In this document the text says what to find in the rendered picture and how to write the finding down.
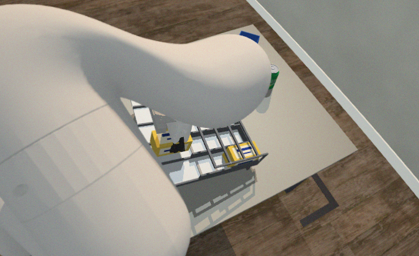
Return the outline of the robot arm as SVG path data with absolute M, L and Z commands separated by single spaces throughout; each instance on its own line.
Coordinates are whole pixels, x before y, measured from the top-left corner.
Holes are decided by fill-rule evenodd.
M 162 134 L 232 125 L 270 83 L 245 36 L 165 43 L 69 10 L 0 6 L 0 255 L 186 256 L 186 204 L 120 97 Z

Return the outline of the yellow butter carton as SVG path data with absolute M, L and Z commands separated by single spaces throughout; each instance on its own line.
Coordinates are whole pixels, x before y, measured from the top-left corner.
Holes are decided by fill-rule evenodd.
M 193 140 L 190 135 L 188 141 L 184 143 L 185 151 L 189 150 L 192 142 Z M 168 129 L 166 130 L 166 133 L 162 134 L 156 134 L 156 131 L 152 130 L 150 143 L 157 157 L 174 154 L 173 152 L 170 153 L 170 148 L 173 145 L 173 142 L 168 132 Z
M 259 151 L 259 149 L 258 149 L 257 145 L 255 144 L 255 141 L 253 141 L 253 144 L 254 144 L 254 146 L 255 146 L 256 150 L 258 151 L 258 153 L 259 153 L 259 155 L 260 155 L 261 153 L 260 153 L 260 151 Z M 241 147 L 241 149 L 242 149 L 242 151 L 243 151 L 243 153 L 244 153 L 244 155 L 245 155 L 245 157 L 246 157 L 246 158 L 248 158 L 248 157 L 252 157 L 252 156 L 256 156 L 256 155 L 255 155 L 255 152 L 254 152 L 254 150 L 252 149 L 252 146 L 250 145 L 250 143 L 249 143 L 249 142 L 240 144 L 240 147 Z M 243 159 L 243 158 L 241 157 L 241 154 L 240 154 L 240 152 L 239 152 L 239 150 L 238 150 L 238 148 L 237 148 L 237 146 L 236 146 L 236 145 L 234 145 L 234 146 L 228 146 L 228 148 L 227 148 L 226 150 L 227 150 L 228 155 L 229 155 L 229 157 L 230 157 L 230 159 L 231 159 L 231 161 L 232 161 L 232 162 L 233 162 L 233 161 L 236 161 L 236 160 L 241 160 L 241 159 Z M 225 163 L 228 163 L 228 160 L 227 160 L 227 158 L 226 158 L 226 156 L 225 156 L 225 154 L 224 154 L 224 153 L 223 153 L 223 155 L 222 155 L 222 156 L 223 156 L 223 158 L 224 158 L 224 160 L 225 160 Z M 258 157 L 258 158 L 259 158 L 259 157 Z M 232 167 L 232 166 L 235 166 L 235 165 L 244 164 L 244 163 L 246 163 L 246 162 L 251 162 L 251 161 L 257 160 L 258 158 L 251 159 L 251 160 L 246 160 L 246 161 L 239 162 L 239 163 L 236 163 L 236 164 L 227 165 L 227 167 Z

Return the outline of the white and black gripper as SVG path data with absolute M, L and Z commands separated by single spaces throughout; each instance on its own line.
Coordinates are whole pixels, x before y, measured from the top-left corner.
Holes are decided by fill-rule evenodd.
M 191 134 L 192 125 L 183 122 L 168 122 L 166 123 L 173 145 L 170 148 L 170 153 L 185 151 L 184 143 L 188 141 Z M 176 144 L 179 142 L 179 144 Z M 177 150 L 176 150 L 177 149 Z

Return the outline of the green drink can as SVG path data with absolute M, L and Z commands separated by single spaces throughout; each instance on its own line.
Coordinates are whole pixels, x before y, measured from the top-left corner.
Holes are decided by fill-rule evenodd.
M 270 83 L 269 89 L 272 89 L 274 87 L 274 84 L 277 80 L 278 75 L 279 75 L 278 66 L 271 64 L 271 83 Z

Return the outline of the blue open bin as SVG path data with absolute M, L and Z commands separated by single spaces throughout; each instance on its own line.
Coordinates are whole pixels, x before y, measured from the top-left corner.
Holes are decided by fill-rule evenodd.
M 260 38 L 260 36 L 258 36 L 258 35 L 251 34 L 251 33 L 244 32 L 244 31 L 241 31 L 241 32 L 240 32 L 240 36 L 245 36 L 245 37 L 247 37 L 247 38 L 249 38 L 249 39 L 253 40 L 253 41 L 254 41 L 254 42 L 256 42 L 256 43 L 258 43 L 258 42 L 259 42 L 259 38 Z

